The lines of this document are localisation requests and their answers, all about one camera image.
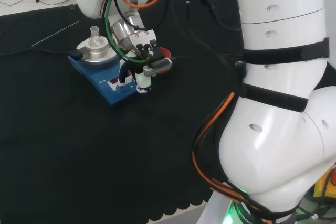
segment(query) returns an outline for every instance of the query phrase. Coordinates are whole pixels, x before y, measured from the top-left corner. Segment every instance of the circular hole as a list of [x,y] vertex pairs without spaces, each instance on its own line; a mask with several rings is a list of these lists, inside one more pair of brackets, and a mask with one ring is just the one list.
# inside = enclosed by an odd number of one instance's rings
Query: circular hole
[[322,125],[323,125],[323,127],[325,127],[326,129],[329,128],[328,123],[327,123],[325,120],[323,120],[323,119],[322,119]]
[[263,128],[257,124],[250,124],[250,128],[258,133],[263,132]]
[[277,70],[279,66],[277,64],[268,64],[268,65],[264,65],[264,68],[268,70]]

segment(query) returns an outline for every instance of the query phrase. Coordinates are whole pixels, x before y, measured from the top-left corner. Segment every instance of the green light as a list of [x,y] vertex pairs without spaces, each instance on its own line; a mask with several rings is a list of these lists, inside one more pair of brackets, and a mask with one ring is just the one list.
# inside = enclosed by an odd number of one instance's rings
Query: green light
[[225,219],[223,220],[223,224],[232,224],[232,223],[233,223],[232,216],[230,213],[228,213]]

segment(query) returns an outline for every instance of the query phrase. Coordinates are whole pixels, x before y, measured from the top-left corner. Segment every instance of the robotic arm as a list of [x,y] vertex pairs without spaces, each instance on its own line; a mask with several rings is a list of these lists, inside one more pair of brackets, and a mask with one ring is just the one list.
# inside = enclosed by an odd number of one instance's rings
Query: robotic arm
[[[134,5],[144,5],[148,0],[127,0]],[[101,18],[103,15],[103,5],[105,0],[77,0],[78,6],[81,11],[90,18]],[[165,58],[163,52],[160,50],[159,44],[156,41],[156,36],[153,30],[144,30],[144,25],[138,13],[138,9],[126,4],[123,0],[118,0],[119,12],[123,15],[120,16],[116,6],[111,5],[108,16],[109,25],[114,41],[117,46],[124,52],[128,52],[128,57],[136,60],[143,60],[150,58],[148,64],[129,63],[125,59],[120,61],[119,77],[116,83],[112,83],[111,87],[116,90],[118,87],[125,87],[130,83],[131,79],[128,74],[132,76],[136,82],[136,90],[139,93],[146,93],[151,88],[151,77],[157,73],[166,71],[171,68],[172,62],[170,59]],[[92,41],[94,34],[91,38],[83,41],[77,49],[83,53],[81,62],[87,66],[94,68],[105,68],[109,64],[114,63],[118,57],[117,52],[108,49],[108,39],[102,37],[102,43],[97,43],[94,47],[89,45],[89,40]]]
[[[78,0],[78,5],[88,17],[99,18],[102,2]],[[137,10],[118,3],[143,27]],[[336,162],[336,88],[314,91],[329,57],[324,0],[238,4],[247,63],[243,85],[257,95],[239,94],[219,145],[220,162],[233,185],[250,199],[271,212],[287,213],[278,215],[276,223],[293,224],[304,194]],[[128,49],[140,53],[137,44],[155,39],[153,31],[128,27],[115,7],[110,13],[112,29]],[[234,223],[244,222],[238,214],[242,211],[254,215],[244,204],[239,207]]]

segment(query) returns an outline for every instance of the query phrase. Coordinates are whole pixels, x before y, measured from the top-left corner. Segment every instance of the white robotic arm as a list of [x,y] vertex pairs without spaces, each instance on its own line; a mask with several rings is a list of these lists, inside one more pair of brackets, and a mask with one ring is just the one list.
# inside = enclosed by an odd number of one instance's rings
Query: white robotic arm
[[[102,1],[78,4],[85,15],[98,18]],[[129,10],[118,3],[124,13]],[[247,64],[244,83],[309,102],[298,112],[239,97],[219,145],[220,162],[230,181],[251,199],[272,212],[286,212],[336,161],[336,88],[314,91],[327,60],[307,46],[327,37],[324,0],[238,0],[238,5],[245,51],[260,60]],[[115,9],[111,13],[115,24],[121,17]],[[312,60],[288,60],[286,52],[295,48],[309,51]],[[284,49],[290,50],[282,54],[283,62],[260,57]],[[292,224],[291,216],[277,223]]]
[[[128,0],[134,5],[144,5],[148,0]],[[77,0],[78,6],[81,11],[90,18],[101,18],[103,14],[103,5],[104,0]],[[146,54],[148,50],[151,50],[150,54],[152,55],[151,65],[146,65],[143,67],[143,72],[140,73],[139,68],[137,68],[137,73],[134,73],[133,77],[136,79],[137,83],[137,91],[139,93],[147,92],[151,87],[151,76],[156,75],[159,72],[167,70],[171,67],[172,62],[169,59],[162,59],[164,56],[159,49],[159,46],[156,42],[156,36],[153,30],[138,30],[134,27],[127,24],[127,22],[131,23],[133,26],[138,26],[144,29],[144,25],[138,13],[138,9],[134,7],[130,7],[130,5],[126,4],[123,0],[118,0],[118,6],[120,12],[123,17],[120,16],[117,8],[114,4],[111,5],[109,10],[108,20],[111,25],[111,30],[113,31],[112,37],[114,41],[118,43],[118,47],[124,49],[125,51],[132,51],[135,54],[131,54],[132,58],[142,56],[142,54]],[[86,65],[92,66],[92,62],[94,62],[94,67],[102,66],[105,67],[107,65],[107,59],[109,62],[113,62],[112,59],[116,57],[117,52],[113,52],[113,50],[109,49],[109,52],[106,54],[101,54],[103,47],[106,47],[105,44],[97,45],[98,48],[92,49],[87,44],[87,41],[84,41],[79,45],[77,49],[81,50],[84,54],[82,58],[82,62]],[[153,67],[153,60],[158,61],[162,59],[159,63]],[[122,70],[122,68],[128,68],[129,65],[126,66],[124,64],[125,61],[121,60],[120,66],[122,66],[121,72],[127,74],[127,71]],[[124,78],[118,78],[118,86],[125,86],[127,82],[121,83],[124,81]]]

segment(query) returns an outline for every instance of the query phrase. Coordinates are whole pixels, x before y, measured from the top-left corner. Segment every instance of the black strap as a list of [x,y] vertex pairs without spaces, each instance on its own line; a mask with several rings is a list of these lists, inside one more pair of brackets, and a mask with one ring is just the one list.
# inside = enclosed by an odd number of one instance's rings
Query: black strap
[[242,84],[238,91],[241,97],[272,105],[286,110],[303,112],[307,106],[308,99],[295,95],[285,94],[269,89]]
[[286,216],[289,216],[293,213],[295,213],[296,209],[299,207],[300,203],[297,204],[297,206],[295,206],[293,209],[290,209],[286,212],[273,212],[272,214],[265,214],[265,213],[260,213],[259,211],[256,211],[253,207],[250,207],[248,205],[246,205],[247,209],[250,211],[250,213],[253,216],[265,219],[265,220],[277,220]]
[[243,58],[249,64],[282,64],[299,61],[329,58],[329,38],[322,42],[301,47],[271,49],[271,50],[244,50]]

